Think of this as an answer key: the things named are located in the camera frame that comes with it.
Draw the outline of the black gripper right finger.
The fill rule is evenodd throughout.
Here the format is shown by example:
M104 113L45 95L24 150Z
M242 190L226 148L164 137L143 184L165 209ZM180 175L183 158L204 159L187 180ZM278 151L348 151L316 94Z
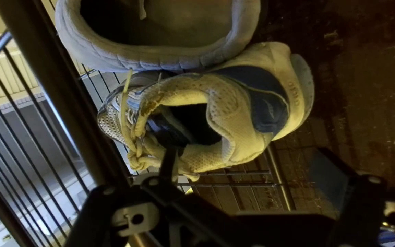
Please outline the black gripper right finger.
M315 185L338 212L327 247L395 247L395 185L326 148L315 150Z

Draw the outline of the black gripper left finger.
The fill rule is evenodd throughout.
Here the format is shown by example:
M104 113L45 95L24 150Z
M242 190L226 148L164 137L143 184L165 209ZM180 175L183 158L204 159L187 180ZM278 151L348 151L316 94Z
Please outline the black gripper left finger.
M169 147L157 176L139 185L94 188L64 247L121 247L145 234L167 247L233 247L231 218L172 183L178 148Z

